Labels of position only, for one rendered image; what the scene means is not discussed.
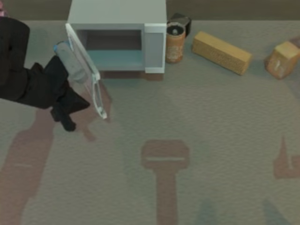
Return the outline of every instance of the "can top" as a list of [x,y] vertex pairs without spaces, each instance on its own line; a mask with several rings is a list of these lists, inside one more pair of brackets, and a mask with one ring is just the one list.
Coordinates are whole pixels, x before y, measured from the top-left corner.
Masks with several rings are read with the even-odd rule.
[[178,22],[171,22],[167,27],[167,34],[172,36],[179,36],[185,32],[185,28]]

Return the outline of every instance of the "cabinet top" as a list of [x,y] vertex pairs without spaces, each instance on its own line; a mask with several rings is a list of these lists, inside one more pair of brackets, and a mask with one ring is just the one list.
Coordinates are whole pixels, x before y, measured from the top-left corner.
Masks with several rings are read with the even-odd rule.
[[166,3],[165,0],[72,0],[68,23],[166,23]]

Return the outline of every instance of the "cylindrical can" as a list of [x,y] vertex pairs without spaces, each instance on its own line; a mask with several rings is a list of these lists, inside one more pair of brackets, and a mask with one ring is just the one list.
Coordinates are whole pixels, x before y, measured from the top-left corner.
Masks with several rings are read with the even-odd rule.
[[165,61],[180,62],[183,58],[183,46],[186,36],[185,27],[178,22],[171,22],[167,26]]

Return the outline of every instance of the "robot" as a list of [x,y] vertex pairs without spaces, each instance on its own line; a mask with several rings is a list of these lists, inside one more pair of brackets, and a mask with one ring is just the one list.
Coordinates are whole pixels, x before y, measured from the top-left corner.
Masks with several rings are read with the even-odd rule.
[[24,67],[30,29],[23,22],[0,17],[0,98],[40,109],[52,108],[51,115],[66,131],[76,124],[70,114],[84,110],[89,102],[68,82],[68,72],[54,55],[43,68],[35,63]]

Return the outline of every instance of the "white door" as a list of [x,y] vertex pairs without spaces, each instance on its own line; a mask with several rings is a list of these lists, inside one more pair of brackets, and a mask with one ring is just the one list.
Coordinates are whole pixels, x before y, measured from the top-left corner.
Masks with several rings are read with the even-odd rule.
[[100,81],[99,70],[96,68],[95,64],[91,60],[83,44],[78,38],[76,32],[74,31],[74,29],[71,27],[69,23],[66,24],[66,29],[67,29],[67,35],[69,38],[71,49],[73,50],[77,59],[81,62],[82,67],[84,68],[88,76],[88,80],[85,83],[85,87],[91,95],[96,111],[103,119],[106,119],[107,114],[103,107],[100,86],[99,86],[99,81]]

